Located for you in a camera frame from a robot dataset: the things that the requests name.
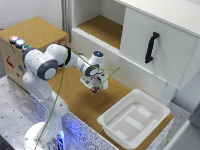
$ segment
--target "white countertop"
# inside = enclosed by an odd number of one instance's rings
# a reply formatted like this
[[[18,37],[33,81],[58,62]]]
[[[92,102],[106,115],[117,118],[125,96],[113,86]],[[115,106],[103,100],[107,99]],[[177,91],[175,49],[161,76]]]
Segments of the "white countertop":
[[[115,0],[200,37],[200,6],[186,0]]]

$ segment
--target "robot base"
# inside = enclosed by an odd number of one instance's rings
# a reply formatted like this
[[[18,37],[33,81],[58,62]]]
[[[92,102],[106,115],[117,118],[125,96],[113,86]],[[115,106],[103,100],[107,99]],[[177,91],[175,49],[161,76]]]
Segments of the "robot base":
[[[35,149],[36,141],[34,140],[34,138],[39,132],[39,130],[43,127],[43,125],[44,125],[44,122],[37,123],[26,132],[25,137],[24,137],[24,150],[49,150],[48,147],[45,147],[45,148],[39,147],[39,144],[37,148]],[[65,149],[67,149],[69,142],[70,142],[70,138],[65,137],[65,140],[64,140]]]

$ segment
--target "white plastic bin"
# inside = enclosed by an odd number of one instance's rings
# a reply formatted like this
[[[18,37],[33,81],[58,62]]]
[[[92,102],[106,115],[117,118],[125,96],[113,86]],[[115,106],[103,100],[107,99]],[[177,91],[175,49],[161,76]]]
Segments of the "white plastic bin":
[[[170,109],[133,90],[97,120],[105,133],[126,149],[137,148],[169,115]]]

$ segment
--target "green wire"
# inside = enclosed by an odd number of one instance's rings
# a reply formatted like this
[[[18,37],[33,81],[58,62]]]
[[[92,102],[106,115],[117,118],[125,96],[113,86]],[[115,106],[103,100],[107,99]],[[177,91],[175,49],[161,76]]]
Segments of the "green wire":
[[[78,57],[80,57],[85,63],[87,63],[88,65],[90,65],[91,67],[93,67],[93,68],[95,68],[95,69],[99,69],[99,70],[115,70],[112,74],[110,74],[110,75],[99,85],[99,87],[102,86],[113,74],[115,74],[115,73],[120,69],[120,67],[118,67],[118,68],[111,68],[111,69],[103,69],[103,68],[95,67],[95,66],[89,64],[86,60],[84,60],[77,52],[75,52],[75,51],[72,50],[72,49],[71,49],[71,51],[73,51],[73,52],[74,52],[76,55],[78,55]],[[65,59],[64,59],[64,60],[67,59],[67,53],[68,53],[68,49],[67,49],[67,51],[66,51],[66,53],[65,53]],[[57,96],[56,96],[56,100],[55,100],[54,105],[53,105],[53,109],[52,109],[52,111],[51,111],[51,114],[50,114],[50,116],[49,116],[49,119],[47,120],[47,122],[46,122],[46,124],[45,124],[45,126],[44,126],[44,129],[42,130],[42,133],[41,133],[41,135],[40,135],[40,137],[39,137],[39,139],[38,139],[38,141],[37,141],[37,143],[36,143],[36,146],[35,146],[35,149],[34,149],[34,150],[36,150],[36,148],[37,148],[37,146],[38,146],[38,143],[39,143],[39,141],[40,141],[40,139],[41,139],[41,137],[42,137],[42,135],[43,135],[43,133],[44,133],[44,130],[46,129],[46,126],[47,126],[47,124],[49,123],[49,121],[50,121],[50,119],[51,119],[51,116],[52,116],[52,114],[53,114],[53,111],[54,111],[54,108],[55,108],[55,106],[56,106],[56,102],[57,102],[58,96],[59,96],[59,94],[60,94],[60,90],[61,90],[61,86],[62,86],[62,82],[63,82],[63,77],[64,77],[64,71],[65,71],[65,62],[64,62],[64,64],[63,64],[62,78],[61,78],[60,87],[59,87],[59,90],[58,90],[58,93],[57,93]]]
[[[66,60],[67,54],[68,54],[68,49],[67,49],[67,51],[66,51],[66,53],[65,53],[65,59],[64,59],[64,60]],[[40,139],[41,139],[41,137],[42,137],[42,135],[43,135],[43,133],[44,133],[44,130],[46,129],[46,126],[47,126],[47,124],[49,123],[49,121],[50,121],[50,119],[51,119],[51,116],[52,116],[52,114],[53,114],[53,111],[54,111],[54,108],[55,108],[55,106],[56,106],[56,102],[57,102],[57,99],[58,99],[58,96],[59,96],[59,93],[60,93],[60,89],[61,89],[61,86],[62,86],[64,71],[65,71],[65,61],[64,61],[64,64],[63,64],[63,71],[62,71],[62,78],[61,78],[61,82],[60,82],[60,87],[59,87],[59,90],[58,90],[58,93],[57,93],[57,96],[56,96],[56,100],[55,100],[54,105],[53,105],[53,109],[52,109],[52,111],[51,111],[51,114],[50,114],[50,116],[49,116],[49,119],[47,120],[47,123],[46,123],[45,126],[44,126],[44,129],[42,130],[42,133],[41,133],[41,135],[40,135],[40,137],[39,137],[39,139],[38,139],[38,141],[37,141],[37,143],[36,143],[36,146],[35,146],[35,149],[34,149],[34,150],[36,150],[36,148],[37,148],[37,146],[38,146],[38,143],[39,143],[39,141],[40,141]]]

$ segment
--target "open cabinet compartment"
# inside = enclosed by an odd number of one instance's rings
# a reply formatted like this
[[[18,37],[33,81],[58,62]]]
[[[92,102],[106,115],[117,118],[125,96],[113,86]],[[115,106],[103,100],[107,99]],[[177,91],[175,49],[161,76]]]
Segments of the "open cabinet compartment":
[[[114,0],[73,0],[73,28],[120,49],[125,10]]]

